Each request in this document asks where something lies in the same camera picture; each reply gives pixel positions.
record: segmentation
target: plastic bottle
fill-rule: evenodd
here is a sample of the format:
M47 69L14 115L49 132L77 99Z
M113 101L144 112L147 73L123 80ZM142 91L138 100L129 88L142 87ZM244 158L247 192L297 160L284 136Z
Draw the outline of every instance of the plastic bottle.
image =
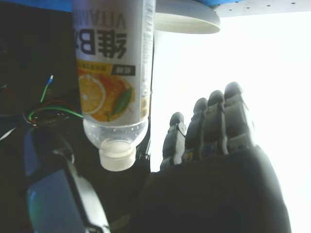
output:
M73 0L83 126L102 166L130 168L148 129L155 0Z

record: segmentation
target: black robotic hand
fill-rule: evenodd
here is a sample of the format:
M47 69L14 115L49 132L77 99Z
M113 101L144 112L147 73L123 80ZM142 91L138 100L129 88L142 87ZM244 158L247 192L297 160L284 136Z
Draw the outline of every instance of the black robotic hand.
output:
M290 233L273 167L256 144L237 83L197 101L185 134L172 116L163 162L150 175L131 233Z

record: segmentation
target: perforated white panel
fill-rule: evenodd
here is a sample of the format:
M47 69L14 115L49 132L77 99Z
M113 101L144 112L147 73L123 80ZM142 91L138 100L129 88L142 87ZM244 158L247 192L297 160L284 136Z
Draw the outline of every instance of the perforated white panel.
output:
M311 0L244 0L213 7L219 17L311 11Z

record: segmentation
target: white background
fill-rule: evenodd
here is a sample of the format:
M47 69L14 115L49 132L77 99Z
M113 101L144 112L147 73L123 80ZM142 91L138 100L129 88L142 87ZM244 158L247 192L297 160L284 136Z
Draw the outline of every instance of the white background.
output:
M217 34L156 32L151 169L170 118L231 81L244 90L259 144L279 178L293 233L310 233L311 13L222 18Z

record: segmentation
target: dark background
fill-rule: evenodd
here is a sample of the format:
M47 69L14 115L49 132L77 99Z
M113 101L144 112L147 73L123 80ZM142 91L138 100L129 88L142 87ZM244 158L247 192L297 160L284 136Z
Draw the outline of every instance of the dark background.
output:
M73 42L70 13L0 2L0 86L8 88L0 89L0 135L17 127L0 141L1 232L32 232L23 164L29 127L20 113L38 104L50 74L54 82L45 100L61 99L71 92L78 96ZM80 119L70 117L55 127L72 136L76 167L95 188L109 223L131 213L150 173L149 161L138 160L124 172L106 171Z

